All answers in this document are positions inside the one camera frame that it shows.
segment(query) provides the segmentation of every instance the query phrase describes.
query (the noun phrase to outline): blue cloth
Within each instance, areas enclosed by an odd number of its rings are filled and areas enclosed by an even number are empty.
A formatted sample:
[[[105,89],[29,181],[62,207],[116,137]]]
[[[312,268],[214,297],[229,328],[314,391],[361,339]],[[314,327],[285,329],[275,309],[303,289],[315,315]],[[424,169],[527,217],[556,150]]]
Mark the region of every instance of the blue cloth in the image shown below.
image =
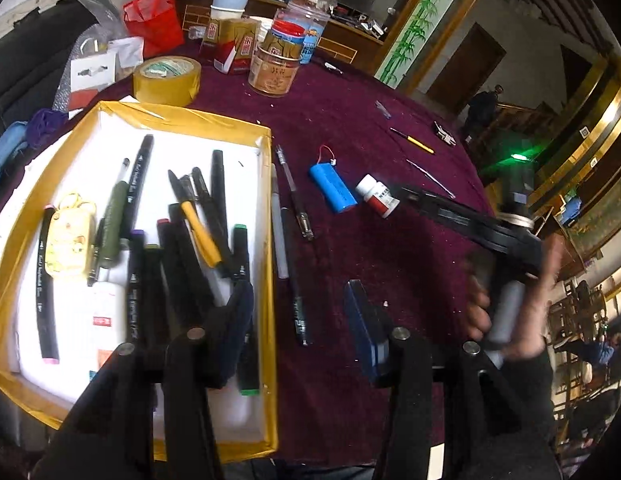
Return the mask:
[[[0,137],[0,177],[4,165],[13,160],[18,153],[28,147],[26,142],[26,124],[12,123]]]
[[[613,357],[615,348],[610,346],[607,341],[585,343],[581,339],[576,339],[560,346],[555,351],[570,352],[593,366],[605,366]]]

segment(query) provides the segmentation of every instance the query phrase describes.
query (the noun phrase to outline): red jar lid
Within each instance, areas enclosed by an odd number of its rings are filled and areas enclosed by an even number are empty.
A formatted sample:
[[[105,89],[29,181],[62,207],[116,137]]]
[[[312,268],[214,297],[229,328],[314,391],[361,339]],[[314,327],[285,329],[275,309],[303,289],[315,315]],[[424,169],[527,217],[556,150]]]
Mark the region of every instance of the red jar lid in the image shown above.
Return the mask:
[[[297,36],[301,38],[306,35],[306,29],[297,23],[285,22],[284,20],[275,20],[271,26],[274,30],[289,36]]]

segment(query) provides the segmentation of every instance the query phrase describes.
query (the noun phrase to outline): wooden door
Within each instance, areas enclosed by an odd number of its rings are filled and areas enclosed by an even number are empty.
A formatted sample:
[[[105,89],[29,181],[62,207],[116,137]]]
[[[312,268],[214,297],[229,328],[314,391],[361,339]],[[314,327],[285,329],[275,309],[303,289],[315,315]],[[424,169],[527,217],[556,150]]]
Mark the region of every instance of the wooden door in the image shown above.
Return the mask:
[[[475,23],[427,95],[459,115],[505,55],[502,46]]]

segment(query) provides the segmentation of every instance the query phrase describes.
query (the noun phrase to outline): yellow tape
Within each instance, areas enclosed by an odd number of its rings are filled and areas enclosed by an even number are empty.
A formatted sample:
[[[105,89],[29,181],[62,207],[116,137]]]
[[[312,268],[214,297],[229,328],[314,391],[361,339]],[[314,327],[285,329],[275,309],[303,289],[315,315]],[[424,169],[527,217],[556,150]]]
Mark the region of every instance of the yellow tape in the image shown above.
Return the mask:
[[[199,92],[202,66],[183,56],[149,59],[132,74],[132,92],[142,103],[187,106]]]

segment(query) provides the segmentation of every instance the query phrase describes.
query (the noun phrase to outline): small cardboard box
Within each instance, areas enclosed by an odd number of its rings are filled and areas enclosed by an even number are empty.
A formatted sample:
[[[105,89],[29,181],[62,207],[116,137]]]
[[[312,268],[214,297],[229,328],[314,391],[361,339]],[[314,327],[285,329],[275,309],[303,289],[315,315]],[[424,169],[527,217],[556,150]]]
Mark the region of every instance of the small cardboard box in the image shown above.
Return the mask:
[[[220,22],[214,66],[225,74],[247,74],[255,50],[255,31],[259,23],[250,18]]]
[[[208,25],[206,25],[206,34],[199,48],[199,62],[202,65],[212,65],[212,62],[215,60],[217,39],[220,36],[220,21],[211,18]]]

